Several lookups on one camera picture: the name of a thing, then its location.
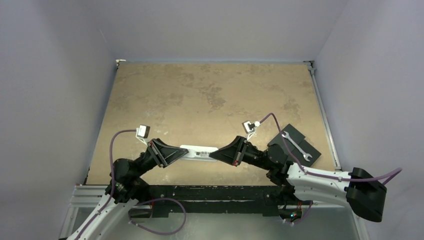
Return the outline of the white remote control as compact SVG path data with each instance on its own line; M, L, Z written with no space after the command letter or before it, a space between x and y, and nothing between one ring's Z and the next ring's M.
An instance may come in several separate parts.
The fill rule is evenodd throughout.
M180 145L182 149L187 149L188 153L181 157L182 160L200 161L200 162L216 162L217 160L210 157L210 153L218 150L217 147L198 146L198 145Z

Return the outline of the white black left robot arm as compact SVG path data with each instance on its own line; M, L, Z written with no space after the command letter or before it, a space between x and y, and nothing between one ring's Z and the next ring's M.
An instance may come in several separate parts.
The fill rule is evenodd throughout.
M69 240L103 240L135 205L155 202L151 186L141 176L155 167L165 168L189 151L170 146L159 138L147 142L147 148L135 159L119 158L112 164L112 179L95 209Z

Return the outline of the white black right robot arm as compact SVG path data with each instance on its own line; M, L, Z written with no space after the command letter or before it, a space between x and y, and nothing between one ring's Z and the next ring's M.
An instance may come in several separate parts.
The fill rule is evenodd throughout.
M267 171L266 177L281 190L272 195L282 203L325 202L351 209L357 216L379 223L387 188L362 168L334 172L299 166L289 160L278 144L259 150L245 137L237 136L230 144L209 154L209 157L237 167L247 163Z

